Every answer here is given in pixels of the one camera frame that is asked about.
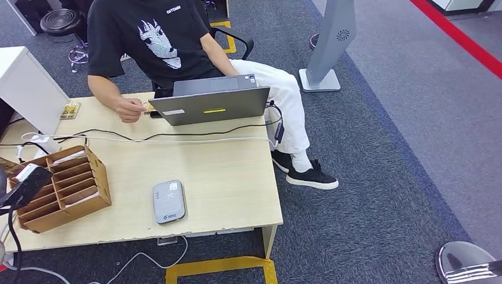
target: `gray device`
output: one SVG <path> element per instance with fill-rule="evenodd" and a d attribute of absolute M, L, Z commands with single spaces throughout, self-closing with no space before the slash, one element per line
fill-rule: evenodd
<path fill-rule="evenodd" d="M 149 99 L 170 125 L 259 117 L 265 112 L 270 87 Z"/>
<path fill-rule="evenodd" d="M 176 81 L 173 96 L 196 95 L 257 87 L 254 74 Z"/>
<path fill-rule="evenodd" d="M 159 224 L 179 220 L 185 216 L 183 187 L 179 180 L 159 183 L 153 187 L 153 211 Z"/>

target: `small card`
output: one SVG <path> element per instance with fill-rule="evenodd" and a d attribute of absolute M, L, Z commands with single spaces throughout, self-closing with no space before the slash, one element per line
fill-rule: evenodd
<path fill-rule="evenodd" d="M 155 108 L 153 107 L 153 105 L 150 105 L 149 102 L 144 102 L 143 106 L 144 106 L 144 108 L 146 108 L 146 111 L 145 111 L 146 114 L 150 113 L 152 111 L 156 111 Z"/>
<path fill-rule="evenodd" d="M 80 109 L 81 103 L 79 102 L 69 102 L 65 106 L 65 110 L 63 110 L 63 114 L 61 115 L 62 120 L 72 120 L 77 117 L 78 110 Z"/>

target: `white sock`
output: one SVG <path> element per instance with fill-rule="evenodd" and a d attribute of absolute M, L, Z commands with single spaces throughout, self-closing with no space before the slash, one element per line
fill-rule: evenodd
<path fill-rule="evenodd" d="M 312 164 L 307 157 L 306 151 L 291 154 L 291 160 L 293 162 L 293 167 L 298 173 L 304 173 L 312 169 Z"/>

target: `man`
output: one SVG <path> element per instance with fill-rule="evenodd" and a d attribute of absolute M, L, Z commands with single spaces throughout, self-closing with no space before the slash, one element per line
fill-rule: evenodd
<path fill-rule="evenodd" d="M 273 67 L 229 60 L 208 33 L 196 1 L 95 0 L 88 17 L 89 76 L 94 96 L 115 110 L 125 123 L 136 122 L 144 108 L 139 99 L 123 98 L 108 78 L 124 74 L 120 57 L 127 53 L 152 81 L 165 88 L 169 82 L 255 74 L 261 86 L 270 86 L 269 99 L 282 110 L 284 136 L 271 149 L 273 162 L 289 183 L 334 189 L 338 181 L 309 161 L 309 141 L 300 89 L 294 76 Z M 271 121 L 275 112 L 267 112 Z"/>

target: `gray stand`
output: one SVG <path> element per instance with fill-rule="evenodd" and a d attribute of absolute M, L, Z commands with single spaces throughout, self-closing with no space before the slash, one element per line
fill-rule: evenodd
<path fill-rule="evenodd" d="M 339 91 L 332 67 L 356 36 L 354 0 L 328 0 L 323 26 L 306 69 L 300 69 L 304 92 Z"/>

